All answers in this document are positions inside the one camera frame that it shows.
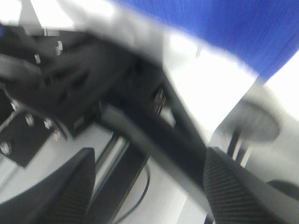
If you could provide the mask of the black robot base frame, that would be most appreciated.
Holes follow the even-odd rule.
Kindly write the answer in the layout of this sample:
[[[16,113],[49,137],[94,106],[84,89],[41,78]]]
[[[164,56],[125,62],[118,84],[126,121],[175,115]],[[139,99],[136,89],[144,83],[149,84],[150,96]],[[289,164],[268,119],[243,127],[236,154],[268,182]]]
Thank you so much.
[[[76,138],[98,123],[127,148],[93,187],[82,224],[108,224],[148,157],[208,208],[203,191],[206,147],[161,65],[91,34],[29,36],[0,27],[0,87],[14,112],[0,128],[1,152],[27,166],[47,138]]]

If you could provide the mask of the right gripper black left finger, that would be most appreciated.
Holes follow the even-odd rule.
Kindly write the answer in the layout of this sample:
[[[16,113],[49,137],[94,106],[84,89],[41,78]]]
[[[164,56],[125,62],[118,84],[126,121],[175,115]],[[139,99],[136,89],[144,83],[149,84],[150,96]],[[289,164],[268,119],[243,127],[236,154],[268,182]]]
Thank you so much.
[[[95,152],[83,148],[51,175],[1,203],[2,224],[81,224],[95,183]]]

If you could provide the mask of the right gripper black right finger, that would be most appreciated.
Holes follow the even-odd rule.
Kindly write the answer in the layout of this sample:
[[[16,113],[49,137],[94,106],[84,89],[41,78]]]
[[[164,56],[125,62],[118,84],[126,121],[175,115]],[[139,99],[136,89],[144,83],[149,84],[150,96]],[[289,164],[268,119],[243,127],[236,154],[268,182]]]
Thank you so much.
[[[219,148],[206,151],[204,190],[218,224],[297,224],[298,185],[256,177]]]

